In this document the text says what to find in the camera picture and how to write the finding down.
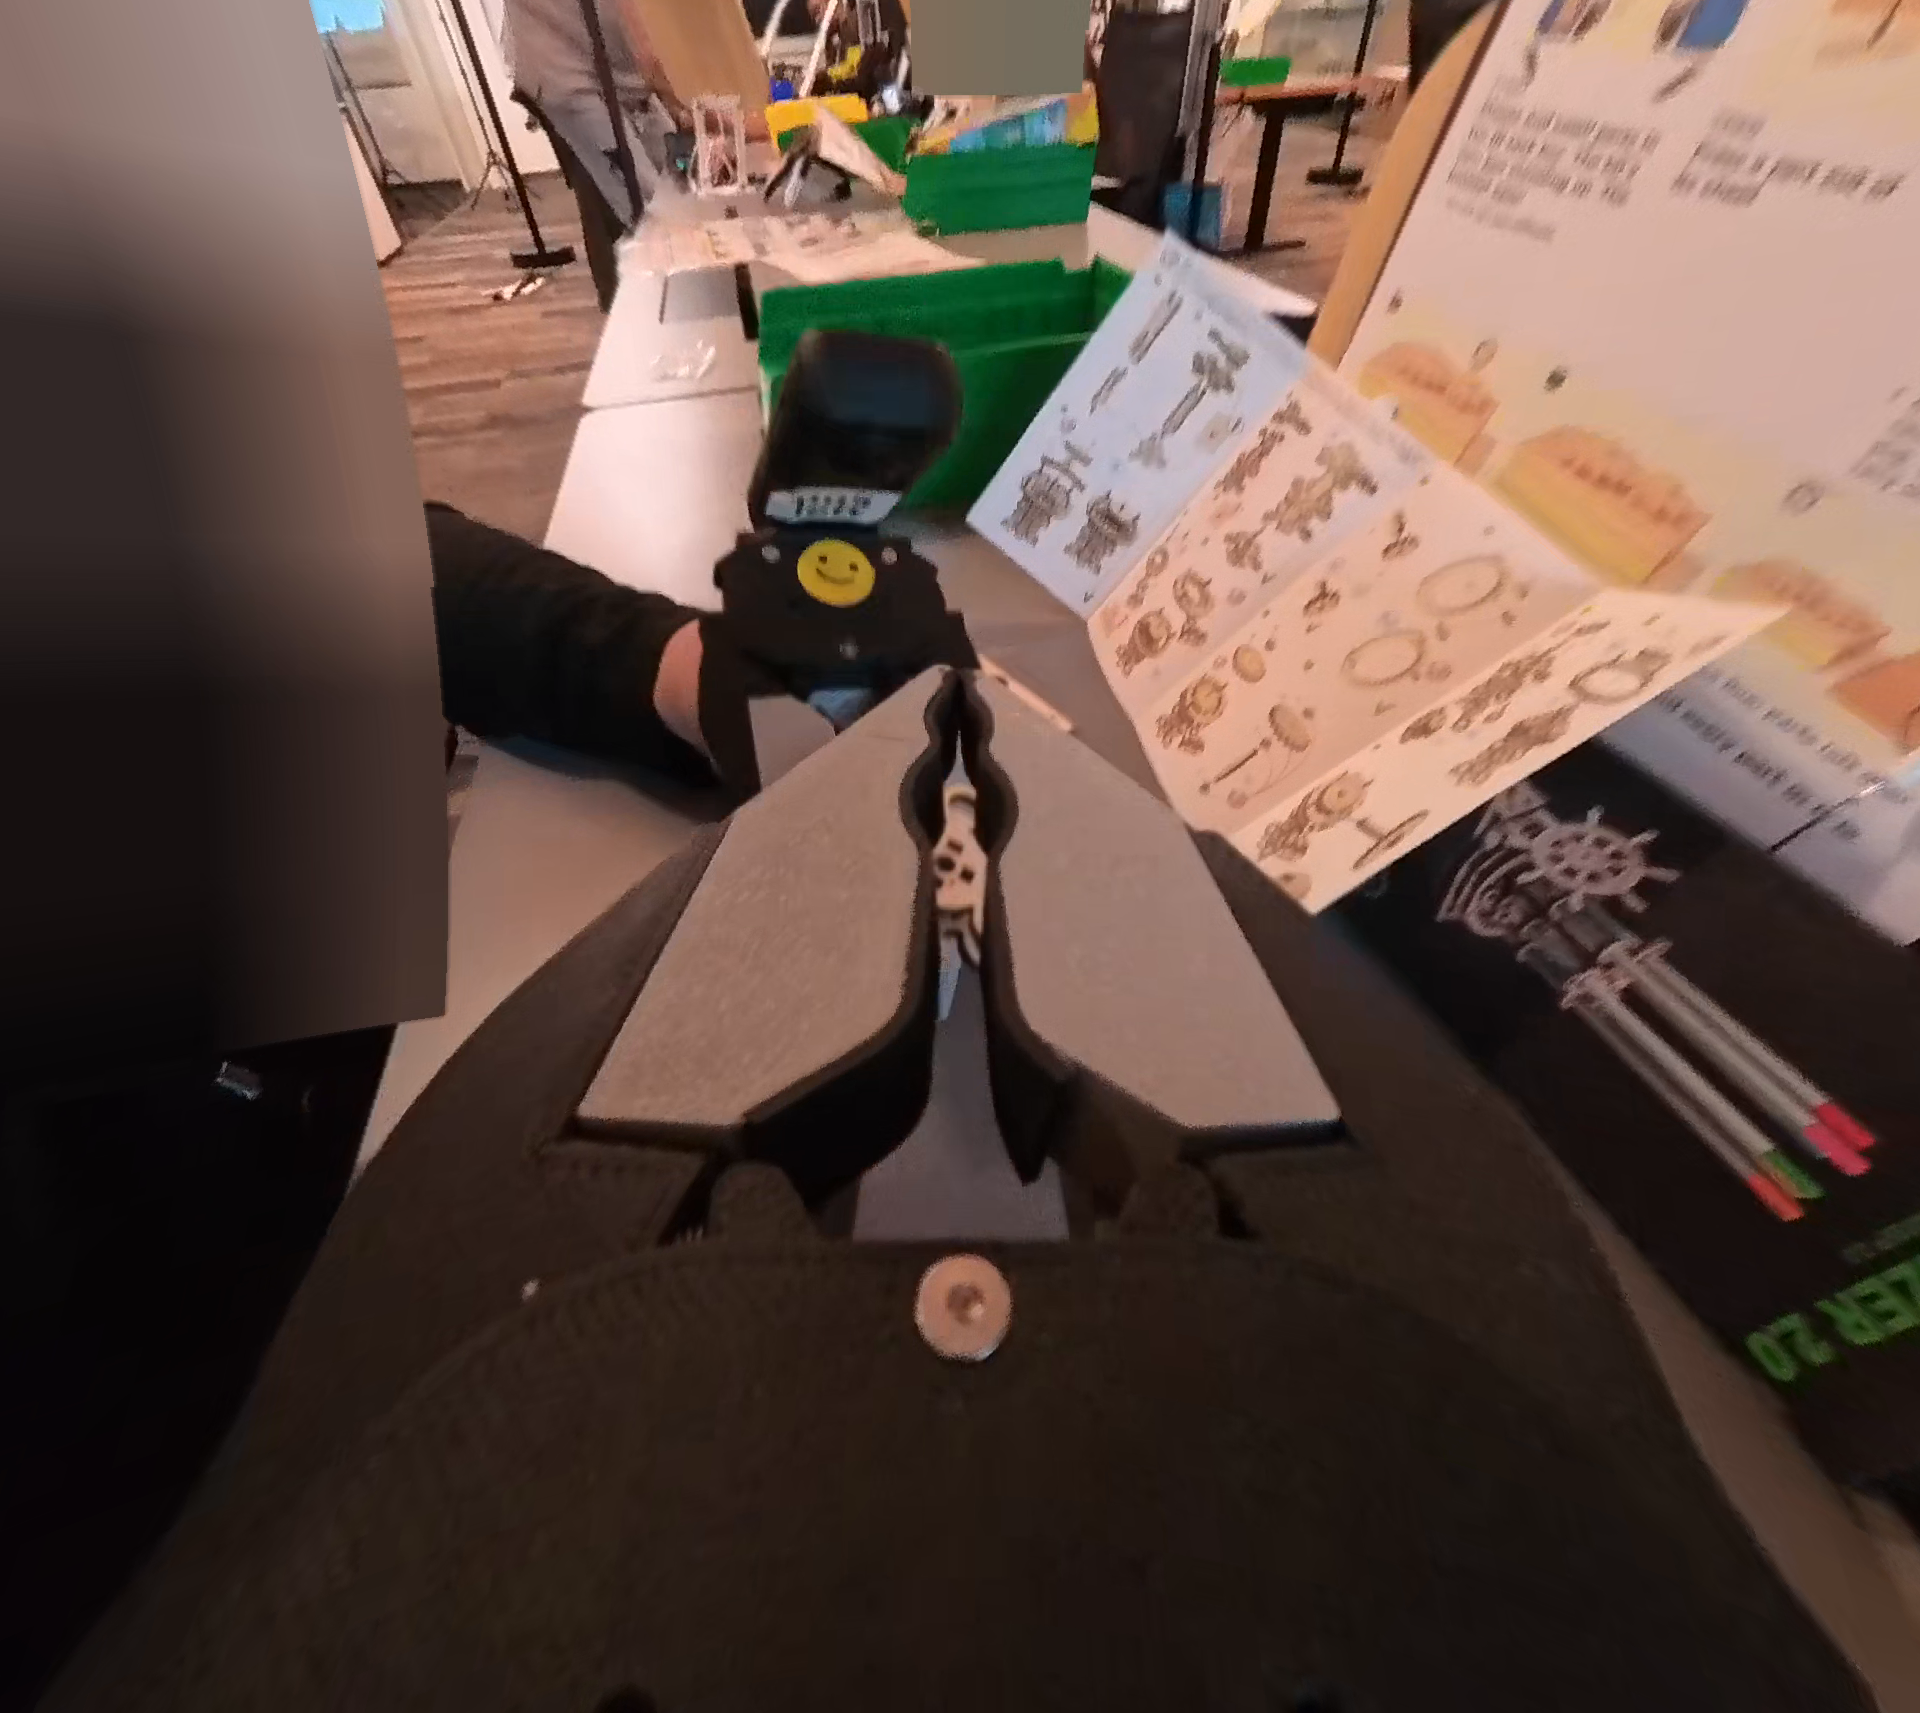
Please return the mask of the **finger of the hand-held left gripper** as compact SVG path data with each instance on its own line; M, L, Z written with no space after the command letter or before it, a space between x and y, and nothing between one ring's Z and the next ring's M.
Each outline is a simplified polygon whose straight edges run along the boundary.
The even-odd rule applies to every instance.
M752 695L751 702L751 751L760 791L776 787L839 736L839 726L804 697Z

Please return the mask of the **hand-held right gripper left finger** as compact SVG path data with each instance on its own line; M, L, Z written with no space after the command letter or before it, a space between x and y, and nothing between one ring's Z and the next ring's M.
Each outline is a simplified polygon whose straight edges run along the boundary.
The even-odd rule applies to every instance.
M774 1167L810 1204L901 1146L933 1084L961 697L927 670L732 815L577 1125Z

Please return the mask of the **wooden shaft flower plate assembly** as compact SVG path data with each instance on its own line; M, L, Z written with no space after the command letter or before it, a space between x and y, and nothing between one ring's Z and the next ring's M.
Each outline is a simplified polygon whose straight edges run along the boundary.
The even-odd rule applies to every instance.
M942 788L931 870L938 939L936 1019L944 1024L964 981L982 965L990 876L978 839L978 792L961 768L954 768Z

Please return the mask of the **person's left forearm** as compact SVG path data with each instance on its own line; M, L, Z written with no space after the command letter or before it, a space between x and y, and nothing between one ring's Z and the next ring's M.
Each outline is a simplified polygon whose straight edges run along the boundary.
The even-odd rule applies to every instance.
M660 649L700 611L424 501L445 742L535 740L564 754L710 782L660 724Z

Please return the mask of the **person's left hand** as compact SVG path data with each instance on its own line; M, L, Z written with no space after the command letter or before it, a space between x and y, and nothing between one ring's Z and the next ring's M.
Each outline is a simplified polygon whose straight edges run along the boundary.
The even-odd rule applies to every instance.
M663 729L713 770L718 770L714 730L725 729L721 661L708 665L708 616L681 624L660 649L652 683Z

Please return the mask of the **green plastic bin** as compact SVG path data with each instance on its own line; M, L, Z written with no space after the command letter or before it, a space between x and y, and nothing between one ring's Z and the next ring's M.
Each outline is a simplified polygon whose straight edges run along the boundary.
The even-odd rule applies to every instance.
M806 329L931 338L954 357L962 420L905 507L961 514L1035 422L1132 273L1097 257L977 261L884 277L769 288L759 299L762 404L778 402Z
M920 152L905 165L902 212L936 236L1029 229L1087 220L1095 143Z

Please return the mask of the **folded assembly instruction leaflet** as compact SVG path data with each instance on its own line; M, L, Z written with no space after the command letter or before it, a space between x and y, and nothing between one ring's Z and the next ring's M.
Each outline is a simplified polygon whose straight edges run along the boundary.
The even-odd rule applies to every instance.
M1168 804L1312 912L1784 613L1609 583L1171 234L969 524Z
M759 261L798 283L918 275L972 264L901 212L648 218L629 239L622 261L657 275Z

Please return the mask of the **black light stand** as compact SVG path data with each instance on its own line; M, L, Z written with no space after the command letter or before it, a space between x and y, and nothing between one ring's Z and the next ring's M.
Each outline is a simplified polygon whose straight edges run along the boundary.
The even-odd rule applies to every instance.
M516 267L516 286L513 295L533 288L538 275L548 275L577 260L571 246L553 241L545 236L540 216L535 208L527 175L516 157L516 145L503 116L500 99L495 93L492 75L486 66L482 43L468 15L467 0L445 0L453 37L465 57L465 78L472 87L472 97L482 118L486 164L482 182L490 175L503 178L503 185L513 196L527 231L527 243L508 250L508 261Z

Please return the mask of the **black product box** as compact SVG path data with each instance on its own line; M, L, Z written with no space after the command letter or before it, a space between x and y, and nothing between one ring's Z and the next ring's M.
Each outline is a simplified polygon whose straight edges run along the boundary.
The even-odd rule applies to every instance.
M1334 921L1814 1458L1917 1518L1917 947L1596 740Z

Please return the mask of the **black office chair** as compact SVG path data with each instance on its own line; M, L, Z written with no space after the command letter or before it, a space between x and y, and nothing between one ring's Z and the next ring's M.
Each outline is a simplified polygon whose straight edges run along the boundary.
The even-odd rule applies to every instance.
M1186 157L1193 9L1117 7L1095 67L1098 138L1092 197L1149 227Z

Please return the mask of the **brown cardboard piece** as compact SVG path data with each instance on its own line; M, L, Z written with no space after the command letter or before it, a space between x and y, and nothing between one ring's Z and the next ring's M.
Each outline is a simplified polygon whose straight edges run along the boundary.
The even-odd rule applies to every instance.
M635 0L635 11L672 99L730 95L764 112L770 78L743 0Z

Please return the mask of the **person's dark clothing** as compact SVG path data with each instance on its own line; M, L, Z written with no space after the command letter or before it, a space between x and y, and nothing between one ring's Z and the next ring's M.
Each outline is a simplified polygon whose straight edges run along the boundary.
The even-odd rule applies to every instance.
M5 1709L36 1707L228 1435L395 1032L5 1080Z

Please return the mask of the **wooden desk with black legs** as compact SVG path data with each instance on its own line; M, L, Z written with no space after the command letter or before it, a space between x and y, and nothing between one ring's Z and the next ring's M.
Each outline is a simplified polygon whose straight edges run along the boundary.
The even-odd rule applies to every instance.
M1412 83L1408 64L1370 67L1350 74L1289 74L1285 79L1253 83L1220 83L1215 104L1220 110L1251 110L1259 118L1259 150L1255 160L1253 190L1246 204L1246 224L1240 246L1230 252L1237 257L1273 250L1301 250L1302 238L1268 238L1268 222L1274 209L1274 191L1280 175L1280 157L1285 133L1291 121L1310 116L1343 116L1343 132L1353 129L1356 114L1400 99Z

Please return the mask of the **plywood display board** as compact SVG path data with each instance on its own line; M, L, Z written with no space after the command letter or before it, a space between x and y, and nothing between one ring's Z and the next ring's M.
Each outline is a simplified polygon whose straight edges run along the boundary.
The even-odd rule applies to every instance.
M1338 365L1346 356L1502 7L1504 0L1489 0L1464 19L1408 93L1308 333L1308 349L1320 361Z

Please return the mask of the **instruction poster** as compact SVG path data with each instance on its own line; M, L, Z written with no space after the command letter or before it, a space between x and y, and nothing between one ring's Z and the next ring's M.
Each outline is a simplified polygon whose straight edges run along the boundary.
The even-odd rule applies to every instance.
M1917 942L1917 0L1504 0L1346 369L1652 616L1605 734Z

